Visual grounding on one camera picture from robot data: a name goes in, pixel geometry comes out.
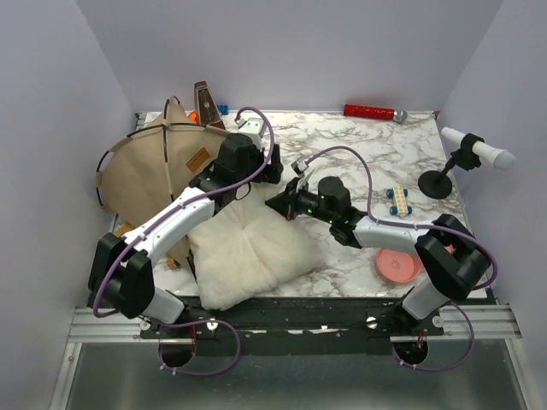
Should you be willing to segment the white fluffy pillow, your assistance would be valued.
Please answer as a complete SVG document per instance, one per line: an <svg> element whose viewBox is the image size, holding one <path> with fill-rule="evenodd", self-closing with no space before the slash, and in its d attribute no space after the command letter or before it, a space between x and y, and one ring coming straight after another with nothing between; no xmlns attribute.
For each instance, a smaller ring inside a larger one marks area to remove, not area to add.
<svg viewBox="0 0 547 410"><path fill-rule="evenodd" d="M201 304L227 310L299 278L324 262L318 242L266 205L278 185L253 184L189 234Z"/></svg>

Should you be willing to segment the wooden stand frame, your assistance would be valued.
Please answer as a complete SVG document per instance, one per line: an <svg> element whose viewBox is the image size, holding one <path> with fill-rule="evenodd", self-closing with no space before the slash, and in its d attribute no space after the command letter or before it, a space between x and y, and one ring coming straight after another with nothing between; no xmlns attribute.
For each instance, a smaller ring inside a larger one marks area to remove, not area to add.
<svg viewBox="0 0 547 410"><path fill-rule="evenodd" d="M123 237L124 235L126 235L128 232L132 231L134 229L134 227L129 224L129 223L123 223L119 226L117 226L114 230L113 230L113 234L116 236L116 237Z"/></svg>

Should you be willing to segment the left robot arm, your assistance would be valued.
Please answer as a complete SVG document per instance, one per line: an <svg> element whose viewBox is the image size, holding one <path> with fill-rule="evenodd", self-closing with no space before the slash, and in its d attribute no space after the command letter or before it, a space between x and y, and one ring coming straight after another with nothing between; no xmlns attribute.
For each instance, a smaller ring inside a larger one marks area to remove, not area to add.
<svg viewBox="0 0 547 410"><path fill-rule="evenodd" d="M93 313L101 317L99 305L105 302L112 313L154 319L169 336L183 336L190 324L185 304L156 287L155 265L181 238L234 201L240 186L277 184L282 172L277 143L259 149L250 137L229 134L216 159L160 213L121 237L107 233L100 238L88 281Z"/></svg>

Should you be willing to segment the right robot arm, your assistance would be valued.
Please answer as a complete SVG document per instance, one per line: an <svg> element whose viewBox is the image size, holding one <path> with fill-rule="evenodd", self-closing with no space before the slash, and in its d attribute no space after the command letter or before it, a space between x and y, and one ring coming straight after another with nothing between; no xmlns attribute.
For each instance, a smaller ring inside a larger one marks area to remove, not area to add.
<svg viewBox="0 0 547 410"><path fill-rule="evenodd" d="M351 204L350 191L338 177L325 177L318 191L294 178L285 190L266 200L266 205L287 220L305 214L329 225L329 232L343 246L356 249L384 248L417 256L427 278L397 304L392 317L405 335L415 333L425 318L445 303L467 299L491 266L486 252L450 214L441 214L423 227L387 220L375 222Z"/></svg>

